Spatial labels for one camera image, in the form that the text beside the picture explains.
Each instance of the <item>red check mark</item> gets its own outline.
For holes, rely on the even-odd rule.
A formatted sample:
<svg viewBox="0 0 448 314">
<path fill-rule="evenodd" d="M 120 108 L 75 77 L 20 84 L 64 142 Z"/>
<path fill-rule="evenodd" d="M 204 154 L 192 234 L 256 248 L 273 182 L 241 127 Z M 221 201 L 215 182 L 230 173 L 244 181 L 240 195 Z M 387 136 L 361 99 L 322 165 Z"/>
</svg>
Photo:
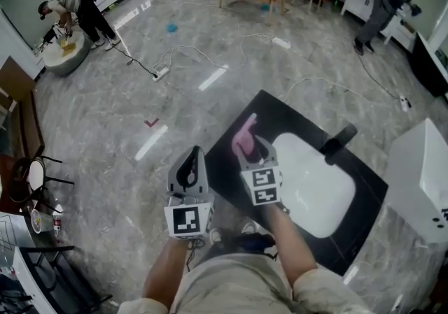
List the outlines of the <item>red check mark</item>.
<svg viewBox="0 0 448 314">
<path fill-rule="evenodd" d="M 157 124 L 158 121 L 159 121 L 159 118 L 157 117 L 153 122 L 149 122 L 148 120 L 145 120 L 145 124 L 148 125 L 149 127 L 153 127 L 154 125 Z"/>
</svg>

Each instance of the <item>gray marble floor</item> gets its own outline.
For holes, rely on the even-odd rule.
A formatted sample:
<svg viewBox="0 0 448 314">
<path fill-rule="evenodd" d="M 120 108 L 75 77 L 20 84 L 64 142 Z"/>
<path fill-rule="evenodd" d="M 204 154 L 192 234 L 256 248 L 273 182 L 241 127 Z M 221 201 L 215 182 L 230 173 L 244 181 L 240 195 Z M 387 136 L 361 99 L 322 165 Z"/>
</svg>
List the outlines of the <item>gray marble floor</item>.
<svg viewBox="0 0 448 314">
<path fill-rule="evenodd" d="M 337 6 L 328 2 L 309 13 L 307 3 L 296 0 L 287 4 L 285 15 L 276 11 L 269 27 L 267 12 L 256 1 L 223 0 L 222 9 L 216 4 L 124 0 L 106 14 L 111 24 L 129 19 L 118 30 L 119 48 L 149 69 L 171 48 L 193 45 L 233 70 L 205 91 L 199 86 L 217 68 L 191 48 L 174 51 L 171 71 L 158 83 L 137 63 L 127 65 L 118 51 L 97 49 L 71 75 L 45 73 L 37 85 L 45 153 L 64 162 L 48 171 L 76 182 L 50 188 L 66 211 L 62 240 L 77 247 L 71 259 L 94 287 L 117 302 L 140 295 L 146 272 L 167 240 L 162 208 L 169 165 L 191 145 L 210 149 L 261 89 L 330 134 L 355 124 L 359 133 L 349 149 L 380 176 L 391 142 L 425 117 L 448 140 L 448 106 L 422 87 L 404 51 L 375 39 L 376 53 L 367 53 L 362 64 L 351 44 L 360 23 L 341 17 Z M 166 30 L 171 22 L 178 26 L 174 33 Z M 242 36 L 249 34 L 278 36 L 292 46 L 285 50 L 251 36 L 244 38 L 243 54 Z M 161 67 L 168 61 L 169 55 Z M 405 95 L 412 109 L 402 112 L 364 67 L 390 92 Z M 156 118 L 154 127 L 145 124 Z M 168 128 L 164 136 L 136 161 L 141 146 L 163 126 Z M 217 218 L 235 215 L 219 201 Z M 384 208 L 377 221 L 349 285 L 378 313 L 389 310 L 400 293 L 402 307 L 410 308 L 431 290 L 446 248 L 415 246 L 417 234 L 390 209 Z"/>
</svg>

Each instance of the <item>pink object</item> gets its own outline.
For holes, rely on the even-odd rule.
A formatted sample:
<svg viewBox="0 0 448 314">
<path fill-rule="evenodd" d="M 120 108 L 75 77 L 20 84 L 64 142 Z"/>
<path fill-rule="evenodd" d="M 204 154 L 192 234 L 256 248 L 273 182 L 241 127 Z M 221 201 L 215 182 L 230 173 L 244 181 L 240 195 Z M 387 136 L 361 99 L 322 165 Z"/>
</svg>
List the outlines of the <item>pink object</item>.
<svg viewBox="0 0 448 314">
<path fill-rule="evenodd" d="M 243 150 L 245 155 L 250 155 L 255 147 L 253 136 L 250 133 L 251 127 L 256 124 L 257 114 L 252 114 L 249 119 L 244 123 L 241 130 L 239 130 L 232 139 L 232 151 L 237 154 L 237 146 Z"/>
</svg>

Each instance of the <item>shoe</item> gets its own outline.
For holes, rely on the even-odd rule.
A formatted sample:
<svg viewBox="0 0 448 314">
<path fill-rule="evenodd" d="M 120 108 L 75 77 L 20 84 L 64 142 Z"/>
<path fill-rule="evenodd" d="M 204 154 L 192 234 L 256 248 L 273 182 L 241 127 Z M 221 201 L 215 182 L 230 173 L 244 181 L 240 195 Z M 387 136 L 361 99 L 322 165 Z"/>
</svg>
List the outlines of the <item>shoe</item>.
<svg viewBox="0 0 448 314">
<path fill-rule="evenodd" d="M 90 49 L 95 49 L 98 47 L 101 47 L 104 44 L 104 39 L 99 39 L 98 41 L 96 41 L 95 43 L 92 44 L 92 47 L 90 47 Z"/>
<path fill-rule="evenodd" d="M 375 49 L 373 49 L 372 44 L 370 44 L 370 42 L 367 42 L 364 45 L 369 52 L 371 52 L 372 54 L 375 53 Z"/>
<path fill-rule="evenodd" d="M 357 38 L 353 41 L 353 46 L 359 55 L 364 55 L 363 44 Z"/>
<path fill-rule="evenodd" d="M 121 42 L 121 39 L 119 37 L 115 37 L 114 39 L 109 39 L 109 44 L 106 45 L 104 50 L 111 50 L 113 48 L 113 46 L 119 44 L 119 42 Z"/>
<path fill-rule="evenodd" d="M 210 244 L 213 245 L 217 242 L 221 242 L 221 232 L 219 232 L 219 229 L 213 228 L 209 233 L 209 240 Z"/>
<path fill-rule="evenodd" d="M 257 226 L 254 221 L 247 222 L 241 231 L 242 234 L 254 234 L 256 232 Z"/>
</svg>

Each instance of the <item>person bending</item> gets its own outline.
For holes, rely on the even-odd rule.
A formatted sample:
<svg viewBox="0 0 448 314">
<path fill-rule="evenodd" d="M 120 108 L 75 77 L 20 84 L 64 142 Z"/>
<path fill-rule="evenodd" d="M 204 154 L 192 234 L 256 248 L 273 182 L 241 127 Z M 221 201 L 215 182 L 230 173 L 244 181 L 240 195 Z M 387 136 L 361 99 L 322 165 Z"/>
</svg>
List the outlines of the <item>person bending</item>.
<svg viewBox="0 0 448 314">
<path fill-rule="evenodd" d="M 38 7 L 38 12 L 41 14 L 42 20 L 53 11 L 59 13 L 62 23 L 65 23 L 68 34 L 71 34 L 71 13 L 76 13 L 79 27 L 81 27 L 93 42 L 92 49 L 104 44 L 104 39 L 99 37 L 95 27 L 110 39 L 105 50 L 112 49 L 113 46 L 120 42 L 120 38 L 117 37 L 99 9 L 95 6 L 94 0 L 48 0 L 42 2 Z"/>
<path fill-rule="evenodd" d="M 265 205 L 264 211 L 281 264 L 261 252 L 239 250 L 206 255 L 183 277 L 188 241 L 170 238 L 149 271 L 142 297 L 122 303 L 118 314 L 372 314 L 341 277 L 317 268 L 287 214 L 275 205 Z M 246 247 L 254 249 L 263 236 L 248 232 L 252 233 L 242 237 L 247 236 Z M 213 229 L 210 234 L 214 243 L 210 252 L 216 255 L 214 249 L 225 245 L 219 231 Z M 237 242 L 242 243 L 241 236 Z"/>
</svg>

